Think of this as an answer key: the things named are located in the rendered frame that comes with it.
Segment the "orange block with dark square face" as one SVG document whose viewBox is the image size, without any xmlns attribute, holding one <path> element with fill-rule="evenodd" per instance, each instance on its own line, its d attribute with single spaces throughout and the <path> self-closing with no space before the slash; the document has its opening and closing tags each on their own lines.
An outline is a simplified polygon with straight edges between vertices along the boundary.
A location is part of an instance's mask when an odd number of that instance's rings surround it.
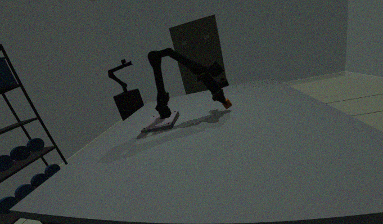
<svg viewBox="0 0 383 224">
<path fill-rule="evenodd" d="M 228 103 L 228 104 L 223 104 L 223 106 L 226 108 L 226 109 L 228 109 L 229 107 L 231 107 L 232 106 L 232 104 L 231 104 L 231 102 L 230 102 L 230 100 L 227 98 L 226 99 L 226 102 Z"/>
</svg>

